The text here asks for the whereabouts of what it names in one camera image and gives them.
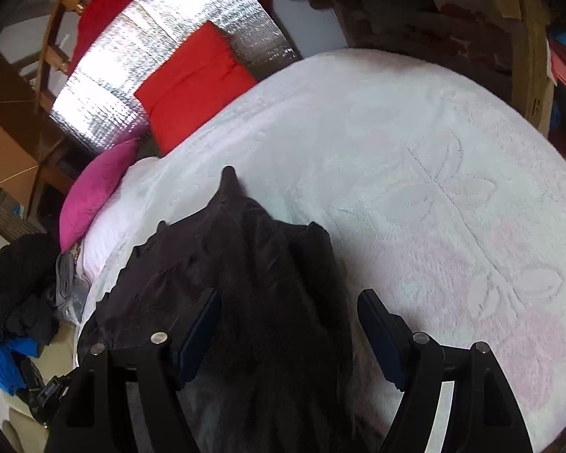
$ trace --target leaf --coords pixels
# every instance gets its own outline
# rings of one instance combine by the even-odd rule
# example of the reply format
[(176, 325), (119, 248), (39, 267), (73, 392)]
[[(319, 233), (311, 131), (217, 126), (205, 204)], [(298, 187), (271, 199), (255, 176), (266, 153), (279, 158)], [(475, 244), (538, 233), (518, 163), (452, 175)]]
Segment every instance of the leaf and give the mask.
[(497, 310), (499, 287), (505, 282), (501, 276), (481, 274), (472, 280), (468, 289), (468, 310), (472, 318), (484, 320)]
[(451, 179), (459, 171), (463, 160), (461, 144), (450, 132), (421, 143), (415, 155), (429, 175), (438, 182)]
[(492, 180), (480, 177), (451, 179), (445, 182), (442, 188), (457, 206), (467, 208), (475, 208), (485, 204), (497, 190), (497, 186)]
[(419, 222), (430, 212), (433, 194), (433, 186), (428, 183), (401, 187), (391, 195), (386, 217), (399, 225)]
[(550, 299), (560, 292), (564, 283), (562, 276), (547, 267), (526, 269), (514, 281), (514, 290), (520, 301), (527, 302)]

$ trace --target white blanket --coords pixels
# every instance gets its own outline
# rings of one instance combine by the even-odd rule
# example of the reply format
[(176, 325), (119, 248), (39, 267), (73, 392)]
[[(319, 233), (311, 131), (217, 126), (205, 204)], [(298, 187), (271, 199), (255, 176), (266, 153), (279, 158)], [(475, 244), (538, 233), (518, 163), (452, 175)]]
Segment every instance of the white blanket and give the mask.
[[(85, 320), (161, 220), (205, 206), (225, 165), (275, 218), (328, 230), (353, 322), (353, 411), (385, 433), (400, 402), (357, 322), (373, 287), (445, 345), (490, 343), (535, 452), (566, 426), (566, 163), (517, 112), (447, 69), (338, 51), (258, 84), (154, 163), (142, 223), (115, 249)], [(440, 451), (444, 387), (429, 451)]]

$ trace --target magenta cushion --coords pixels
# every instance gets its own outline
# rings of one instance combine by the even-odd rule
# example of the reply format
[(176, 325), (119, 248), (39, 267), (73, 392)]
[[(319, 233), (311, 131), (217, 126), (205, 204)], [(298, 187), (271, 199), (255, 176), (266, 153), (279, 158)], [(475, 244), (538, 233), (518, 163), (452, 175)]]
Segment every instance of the magenta cushion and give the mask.
[(59, 218), (62, 251), (68, 251), (86, 235), (92, 220), (134, 163), (137, 149), (136, 139), (120, 143), (92, 160), (77, 178)]

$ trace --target silver foil sheet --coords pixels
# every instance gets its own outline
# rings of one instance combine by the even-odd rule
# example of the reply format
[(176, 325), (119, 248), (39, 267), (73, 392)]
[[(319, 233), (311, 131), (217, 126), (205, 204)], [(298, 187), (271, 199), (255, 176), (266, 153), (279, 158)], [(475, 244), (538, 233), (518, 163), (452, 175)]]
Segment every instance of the silver foil sheet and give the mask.
[(80, 60), (51, 116), (96, 152), (144, 132), (148, 118), (134, 92), (208, 20), (258, 80), (297, 60), (257, 0), (134, 0)]

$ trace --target silver screw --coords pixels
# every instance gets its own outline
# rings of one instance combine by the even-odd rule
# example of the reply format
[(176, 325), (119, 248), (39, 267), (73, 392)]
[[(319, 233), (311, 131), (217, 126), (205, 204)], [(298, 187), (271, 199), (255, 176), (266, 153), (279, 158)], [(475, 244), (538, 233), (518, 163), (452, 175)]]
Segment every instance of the silver screw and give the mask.
[(93, 356), (98, 356), (99, 354), (103, 353), (104, 351), (105, 351), (105, 344), (102, 344), (100, 342), (91, 347), (91, 354)]
[(475, 344), (475, 348), (478, 350), (478, 352), (482, 354), (486, 354), (491, 350), (491, 347), (486, 342), (482, 342), (482, 341), (477, 342)]
[(166, 332), (155, 332), (155, 334), (151, 336), (151, 342), (154, 344), (163, 344), (167, 340), (168, 335)]
[(427, 344), (430, 342), (430, 336), (425, 332), (415, 332), (413, 334), (413, 340), (417, 342), (417, 344)]

